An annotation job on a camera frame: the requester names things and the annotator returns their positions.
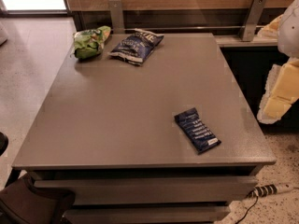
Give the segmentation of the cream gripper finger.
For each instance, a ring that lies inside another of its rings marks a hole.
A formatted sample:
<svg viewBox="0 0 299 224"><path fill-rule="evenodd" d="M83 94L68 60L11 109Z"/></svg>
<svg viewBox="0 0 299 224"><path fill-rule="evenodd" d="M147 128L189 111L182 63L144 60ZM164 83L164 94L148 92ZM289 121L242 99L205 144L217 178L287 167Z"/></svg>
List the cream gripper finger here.
<svg viewBox="0 0 299 224"><path fill-rule="evenodd" d="M259 105L258 121L273 124L299 99L299 60L290 58L282 66L274 64L269 71L265 94Z"/></svg>
<svg viewBox="0 0 299 224"><path fill-rule="evenodd" d="M260 38L277 38L281 19L282 15L277 16L275 19L265 25L265 27L258 32L257 36Z"/></svg>

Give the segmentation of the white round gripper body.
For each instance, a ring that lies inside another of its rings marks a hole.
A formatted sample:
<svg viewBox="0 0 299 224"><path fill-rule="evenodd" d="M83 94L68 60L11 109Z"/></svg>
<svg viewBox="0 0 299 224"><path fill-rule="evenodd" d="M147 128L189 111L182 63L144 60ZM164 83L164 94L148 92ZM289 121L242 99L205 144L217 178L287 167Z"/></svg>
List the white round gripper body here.
<svg viewBox="0 0 299 224"><path fill-rule="evenodd" d="M299 58L299 0L294 0L278 27L278 50L288 57Z"/></svg>

